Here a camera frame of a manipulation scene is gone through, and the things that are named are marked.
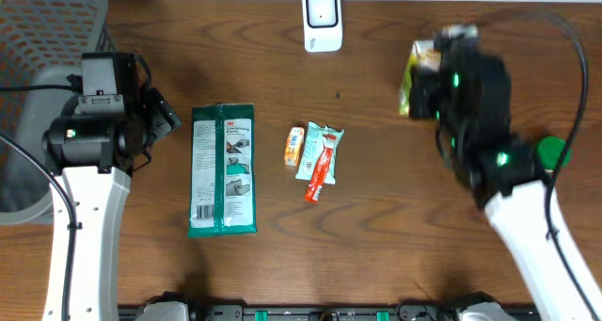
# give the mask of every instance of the label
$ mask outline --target label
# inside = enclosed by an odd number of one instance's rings
[[[317,201],[318,199],[320,199],[320,192],[321,192],[321,191],[322,191],[322,186],[321,186],[321,185],[318,185],[318,189],[316,189],[316,192],[315,192],[315,194],[313,194],[313,199],[314,199],[314,200],[316,200],[316,201]]]
[[[215,212],[215,121],[194,122],[192,139],[191,226],[214,226]]]
[[[224,121],[224,225],[253,224],[251,119]]]

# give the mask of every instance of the wire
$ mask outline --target wire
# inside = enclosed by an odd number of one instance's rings
[[[587,105],[587,96],[588,96],[588,91],[589,91],[589,68],[588,68],[588,63],[587,63],[587,58],[585,56],[585,52],[583,51],[583,46],[581,45],[581,41],[579,40],[577,33],[571,27],[571,25],[555,13],[544,12],[544,13],[540,13],[539,15],[542,15],[551,24],[554,24],[557,27],[559,27],[562,30],[563,34],[568,39],[571,40],[571,43],[573,44],[573,47],[575,48],[575,52],[577,53],[577,56],[579,58],[579,65],[581,68],[581,93],[579,96],[579,106],[577,109],[577,114],[575,115],[575,122],[573,123],[573,128],[571,128],[571,132],[569,133],[568,137],[566,138],[566,142],[564,143],[564,147],[562,148],[561,154],[558,158],[558,161],[556,162],[556,167],[554,167],[552,176],[549,179],[549,182],[547,183],[547,191],[546,191],[546,198],[545,198],[547,237],[550,236],[552,241],[554,242],[554,246],[556,248],[556,251],[558,252],[558,256],[561,258],[562,264],[564,265],[566,272],[568,273],[569,277],[571,278],[571,281],[573,282],[573,284],[575,284],[575,288],[577,289],[579,295],[581,296],[583,303],[586,305],[586,307],[592,314],[592,318],[596,321],[599,321],[600,318],[595,313],[594,306],[592,306],[592,302],[585,295],[585,292],[583,291],[583,288],[579,284],[579,282],[575,276],[575,273],[573,273],[573,270],[571,269],[570,264],[566,260],[566,256],[564,256],[564,252],[562,251],[560,242],[558,240],[558,234],[556,232],[556,228],[554,227],[554,224],[552,222],[552,214],[551,214],[551,201],[552,201],[552,193],[554,192],[554,185],[556,184],[558,175],[561,172],[562,163],[564,162],[564,159],[566,158],[566,155],[568,154],[568,151],[570,150],[571,145],[573,144],[573,141],[575,140],[575,137],[577,136],[579,125],[581,124],[581,121],[583,120],[583,114],[585,113],[585,107]]]
[[[318,319],[318,321],[325,321],[326,317],[329,315],[335,314],[337,316],[337,321],[341,321],[341,313],[339,313],[339,311],[335,311],[335,312],[330,312],[330,311],[324,311],[321,315],[320,318]]]
[[[8,136],[0,132],[0,140],[6,143],[10,148],[18,152],[22,157],[29,161],[36,169],[38,169],[50,182],[50,185],[56,190],[60,198],[65,202],[67,214],[69,215],[69,243],[67,245],[67,260],[65,264],[65,280],[63,281],[63,297],[62,297],[62,320],[69,320],[69,299],[71,294],[71,273],[73,271],[73,254],[75,251],[75,231],[81,226],[77,224],[77,218],[75,215],[75,207],[67,193],[60,186],[55,177],[46,169],[46,167],[36,160],[36,158],[21,147],[17,142],[10,139]]]
[[[142,93],[146,94],[146,92],[149,91],[149,89],[151,89],[151,82],[152,82],[151,69],[149,68],[147,61],[144,60],[144,57],[142,57],[142,55],[136,54],[136,55],[134,55],[134,59],[140,64],[140,66],[142,66],[142,69],[144,69],[144,72],[147,75],[146,81],[144,81],[144,83],[141,86]]]
[[[151,153],[146,148],[142,150],[142,154],[144,156],[146,156],[147,162],[145,162],[142,165],[134,168],[134,170],[132,170],[132,172],[138,171],[139,169],[141,169],[141,168],[143,168],[143,167],[145,167],[145,166],[147,166],[147,165],[149,165],[151,163],[151,161],[152,161],[152,155],[151,155]]]
[[[39,86],[23,86],[23,87],[1,87],[0,91],[25,91],[25,90],[41,90],[41,89],[63,89],[70,91],[77,91],[77,88],[73,86],[63,85],[39,85]]]
[[[397,315],[397,317],[401,320],[401,321],[405,321],[406,319],[402,316],[402,307],[405,306],[407,304],[407,302],[409,302],[408,299],[403,300],[402,302],[400,302],[397,307],[395,307],[395,315]],[[431,315],[431,313],[429,312],[429,310],[426,308],[426,305],[421,304],[421,307],[424,309],[424,312],[420,312],[418,314],[416,314],[416,316],[414,316],[412,318],[412,320],[414,319],[418,319],[419,317],[424,317],[426,318],[426,316],[429,317],[429,319],[431,319],[431,321],[436,321],[435,318]]]
[[[460,164],[464,163],[464,140],[467,138],[467,130],[468,118],[464,118],[458,129],[458,148],[456,149],[456,154],[460,156]]]
[[[443,158],[443,164],[446,168],[451,169],[453,164],[452,158],[450,157],[450,154],[443,149],[443,145],[441,144],[441,128],[439,126],[435,129],[435,145],[439,155]]]

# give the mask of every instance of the orange snack packet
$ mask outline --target orange snack packet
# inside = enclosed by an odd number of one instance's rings
[[[299,154],[303,145],[305,130],[301,127],[294,127],[286,139],[286,149],[284,150],[284,164],[286,166],[297,167],[299,165]]]

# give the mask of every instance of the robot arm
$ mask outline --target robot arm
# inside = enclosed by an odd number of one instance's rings
[[[484,213],[512,253],[542,320],[592,320],[552,240],[546,237],[545,195],[546,186],[541,181],[517,185],[511,196],[498,193],[489,200]],[[555,192],[551,214],[562,250],[579,285],[596,314],[602,314],[602,294],[564,223]]]
[[[147,81],[138,85],[136,65]],[[180,126],[141,58],[126,53],[82,56],[82,89],[73,113],[56,118],[43,137],[46,167],[75,205],[77,230],[71,285],[65,289],[70,220],[51,187],[55,230],[43,320],[117,321],[119,229],[134,157]],[[69,310],[63,311],[64,299]],[[185,304],[157,303],[142,320],[186,320]]]
[[[562,219],[556,200],[552,225],[562,252],[548,234],[545,198],[550,178],[530,143],[510,132],[510,75],[502,60],[482,54],[475,27],[455,27],[437,34],[437,71],[411,72],[409,115],[437,119],[439,152],[515,259],[544,320],[591,320],[585,300],[602,314],[602,295]],[[494,320],[465,311],[461,320]]]

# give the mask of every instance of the green cap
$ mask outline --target green cap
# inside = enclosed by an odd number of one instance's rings
[[[255,312],[255,321],[267,321],[267,312],[266,311],[256,311]]]
[[[564,148],[564,141],[555,136],[549,136],[539,141],[537,144],[537,154],[545,170],[554,170],[558,158],[561,156],[562,148]],[[571,154],[571,150],[568,150],[564,162],[562,162],[563,167],[571,160]]]
[[[376,321],[388,321],[388,312],[376,313]]]

